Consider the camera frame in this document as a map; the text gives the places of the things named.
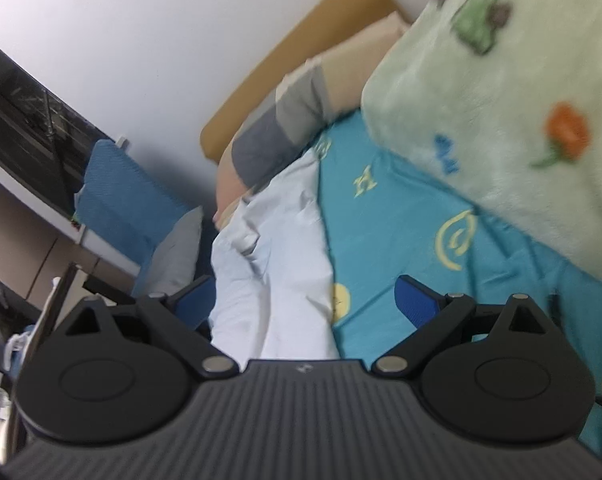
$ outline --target white wall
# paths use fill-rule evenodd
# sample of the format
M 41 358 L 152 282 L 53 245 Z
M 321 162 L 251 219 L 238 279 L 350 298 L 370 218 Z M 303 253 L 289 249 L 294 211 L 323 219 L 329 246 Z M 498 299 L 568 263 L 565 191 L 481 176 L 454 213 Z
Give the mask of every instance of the white wall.
M 398 0 L 413 16 L 427 0 Z M 0 48 L 193 204 L 213 211 L 198 134 L 318 0 L 0 0 Z

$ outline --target orange flower print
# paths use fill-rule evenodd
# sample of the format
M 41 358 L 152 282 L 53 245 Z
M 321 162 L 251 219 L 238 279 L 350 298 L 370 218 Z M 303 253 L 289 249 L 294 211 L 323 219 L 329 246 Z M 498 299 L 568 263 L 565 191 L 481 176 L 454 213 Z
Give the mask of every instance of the orange flower print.
M 547 168 L 561 160 L 575 162 L 590 145 L 588 124 L 571 104 L 557 103 L 545 121 L 545 133 L 550 140 L 548 157 L 533 163 L 533 168 Z

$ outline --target white bedsheet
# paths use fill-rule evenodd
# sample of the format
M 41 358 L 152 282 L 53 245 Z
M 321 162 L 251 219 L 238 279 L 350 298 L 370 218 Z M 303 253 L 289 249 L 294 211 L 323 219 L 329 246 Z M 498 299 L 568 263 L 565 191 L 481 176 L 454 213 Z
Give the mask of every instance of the white bedsheet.
M 338 359 L 318 177 L 309 150 L 242 202 L 212 246 L 212 344 L 242 369 L 250 359 Z

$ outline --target gray cushion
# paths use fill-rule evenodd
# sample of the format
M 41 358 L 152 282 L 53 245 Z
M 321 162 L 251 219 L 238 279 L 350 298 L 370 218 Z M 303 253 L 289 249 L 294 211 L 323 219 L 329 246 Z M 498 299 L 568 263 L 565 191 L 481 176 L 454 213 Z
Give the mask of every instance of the gray cushion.
M 192 283 L 201 239 L 203 208 L 183 215 L 156 247 L 141 295 L 163 292 L 168 296 Z

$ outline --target blue print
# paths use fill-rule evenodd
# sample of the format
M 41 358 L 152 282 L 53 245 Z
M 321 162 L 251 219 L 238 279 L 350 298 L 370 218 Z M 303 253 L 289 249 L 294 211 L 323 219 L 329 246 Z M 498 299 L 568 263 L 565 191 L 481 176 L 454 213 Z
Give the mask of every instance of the blue print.
M 443 134 L 436 134 L 434 148 L 436 149 L 436 158 L 441 161 L 443 166 L 443 172 L 446 175 L 457 173 L 459 171 L 458 160 L 450 157 L 454 149 L 454 141 Z
M 459 163 L 453 158 L 444 158 L 443 159 L 443 171 L 446 175 L 456 173 L 459 171 Z
M 449 153 L 452 151 L 454 143 L 449 137 L 436 134 L 436 136 L 434 136 L 434 145 L 436 146 L 436 156 L 441 158 L 449 155 Z

